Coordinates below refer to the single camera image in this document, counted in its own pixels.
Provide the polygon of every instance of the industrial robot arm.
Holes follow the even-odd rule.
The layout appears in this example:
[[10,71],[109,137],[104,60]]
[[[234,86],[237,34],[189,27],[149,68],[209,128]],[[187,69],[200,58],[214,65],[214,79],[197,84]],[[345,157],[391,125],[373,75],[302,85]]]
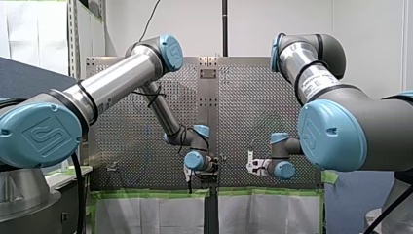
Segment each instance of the industrial robot arm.
[[[179,43],[163,35],[133,45],[125,59],[64,91],[51,90],[0,109],[0,162],[16,168],[60,163],[76,150],[99,115],[137,88],[156,90],[153,82],[182,64]],[[153,108],[159,108],[161,100]],[[179,127],[173,118],[161,124],[169,134]]]
[[413,168],[412,92],[377,100],[341,84],[344,50],[328,35],[280,34],[273,43],[271,65],[304,104],[298,134],[310,162],[342,172]]
[[289,162],[291,154],[300,154],[300,142],[297,138],[289,137],[288,133],[271,134],[271,157],[269,159],[254,159],[253,142],[248,149],[248,172],[257,176],[272,176],[279,179],[291,179],[295,168]]
[[[133,55],[139,45],[149,47],[163,46],[157,44],[156,40],[147,40],[137,43],[128,48],[126,56]],[[175,64],[166,62],[166,67],[175,69]],[[140,93],[146,96],[148,107],[150,107],[161,124],[164,134],[164,141],[171,145],[190,146],[191,150],[185,156],[185,167],[192,171],[215,172],[217,165],[208,156],[209,151],[209,126],[194,125],[193,128],[185,128],[176,120],[173,111],[170,109],[164,96],[159,95],[161,87],[154,81],[145,83],[139,87]]]

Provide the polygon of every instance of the black cable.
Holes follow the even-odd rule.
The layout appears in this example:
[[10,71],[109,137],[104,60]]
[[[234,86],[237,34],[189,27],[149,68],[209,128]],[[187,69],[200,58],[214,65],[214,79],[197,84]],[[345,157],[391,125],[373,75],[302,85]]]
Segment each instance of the black cable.
[[192,194],[192,173],[193,173],[194,171],[192,171],[191,170],[191,174],[189,174],[189,181],[188,181],[188,191],[189,191],[189,194]]
[[156,90],[156,93],[155,93],[155,94],[145,94],[145,93],[136,92],[136,91],[133,91],[132,93],[133,93],[133,94],[136,94],[136,95],[141,95],[141,96],[153,97],[153,98],[149,101],[149,104],[148,104],[148,108],[150,108],[151,105],[153,104],[153,102],[156,100],[156,98],[158,98],[158,96],[162,96],[162,97],[164,97],[164,98],[167,97],[166,94],[161,94],[161,89],[162,89],[162,86],[161,86],[161,84],[160,84],[160,85],[158,86],[158,90]]
[[373,233],[374,229],[379,225],[383,219],[386,218],[398,205],[400,205],[406,198],[408,198],[413,193],[413,185],[408,187],[406,191],[404,191],[394,202],[392,202],[383,212],[380,214],[376,220],[371,223],[371,225],[364,231],[364,234],[371,234]]
[[83,224],[85,222],[85,184],[82,177],[82,169],[76,152],[72,154],[73,166],[75,167],[77,185],[78,185],[78,224],[76,233],[83,233]]
[[151,16],[149,17],[149,20],[146,22],[145,30],[143,31],[142,36],[141,36],[140,39],[139,39],[139,42],[141,42],[142,39],[143,39],[143,37],[145,36],[146,30],[148,30],[149,23],[151,22],[154,14],[155,14],[156,8],[158,7],[158,4],[159,4],[160,2],[161,2],[161,0],[158,0],[158,1],[156,2],[155,6],[154,6],[154,9],[152,10]]
[[198,175],[197,173],[194,172],[194,176],[198,179],[203,179],[200,175]]
[[222,0],[222,56],[228,57],[228,0]]
[[319,44],[319,51],[317,52],[317,59],[322,60],[322,56],[324,55],[324,42],[322,41],[322,36],[316,34],[317,41]]
[[202,134],[198,133],[198,131],[196,131],[194,128],[188,128],[188,130],[192,130],[192,132],[196,133],[198,136],[200,136],[200,138],[202,138],[204,140],[204,142],[206,143],[206,148],[209,150],[209,142],[207,141],[206,137],[203,136]]
[[190,147],[189,149],[207,153],[207,149],[195,148],[195,147]]
[[180,128],[183,128],[184,131],[183,131],[183,133],[180,134],[180,147],[179,147],[179,150],[178,150],[177,154],[180,154],[180,152],[182,151],[182,148],[183,148],[183,144],[186,141],[186,127],[184,125],[181,125]]

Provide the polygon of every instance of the sticker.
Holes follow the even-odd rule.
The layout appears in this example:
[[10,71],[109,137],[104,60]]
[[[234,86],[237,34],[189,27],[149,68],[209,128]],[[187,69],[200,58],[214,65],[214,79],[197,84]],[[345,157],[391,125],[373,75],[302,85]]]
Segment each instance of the sticker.
[[335,86],[337,84],[339,84],[337,78],[331,75],[329,71],[322,70],[319,71],[317,74],[314,74],[307,78],[303,82],[301,90],[303,91],[304,96],[307,99],[310,99],[320,90],[323,90],[327,87]]
[[108,98],[107,101],[105,101],[104,103],[100,104],[97,107],[97,112],[99,114],[102,114],[103,112],[105,112],[107,109],[109,109],[111,106],[113,105],[113,101],[112,98]]

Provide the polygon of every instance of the metal tube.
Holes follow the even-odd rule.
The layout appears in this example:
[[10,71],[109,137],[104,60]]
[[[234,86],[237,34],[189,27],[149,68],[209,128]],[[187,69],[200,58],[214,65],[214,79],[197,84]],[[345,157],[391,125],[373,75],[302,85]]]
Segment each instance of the metal tube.
[[[81,85],[93,98],[100,115],[133,90],[148,82],[158,80],[163,67],[157,54],[146,46],[136,46],[134,54],[127,57],[91,78]],[[87,120],[94,119],[94,107],[78,85],[63,92],[79,109],[83,109]]]
[[165,98],[163,96],[153,96],[158,92],[158,89],[159,86],[155,82],[152,82],[149,85],[145,85],[142,88],[140,88],[140,90],[144,94],[152,95],[146,96],[146,100],[148,101],[148,103],[152,102],[150,108],[157,117],[159,123],[162,126],[162,129],[165,131],[167,135],[174,135],[180,129],[179,123],[173,115],[173,112],[170,109]]
[[[306,42],[291,44],[280,54],[282,74],[285,74],[291,84],[294,84],[301,69],[317,61],[316,57],[317,51],[311,44]],[[298,93],[303,103],[319,91],[339,84],[338,80],[321,64],[308,67],[299,78]]]
[[228,0],[222,0],[222,56],[228,57]]

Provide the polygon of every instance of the robot logo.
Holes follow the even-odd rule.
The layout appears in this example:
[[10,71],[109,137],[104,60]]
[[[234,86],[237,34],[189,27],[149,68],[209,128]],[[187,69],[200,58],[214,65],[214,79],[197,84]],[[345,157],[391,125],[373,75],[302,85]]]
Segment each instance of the robot logo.
[[182,54],[180,52],[180,46],[178,43],[173,43],[172,45],[170,45],[170,54],[175,59],[182,59]]
[[25,130],[23,135],[43,157],[48,157],[72,139],[57,118],[46,118]]
[[307,147],[309,147],[310,149],[315,149],[316,147],[315,134],[319,135],[319,131],[317,130],[313,122],[311,120],[308,120],[308,122],[306,123],[306,127],[303,129],[301,137],[303,138]]

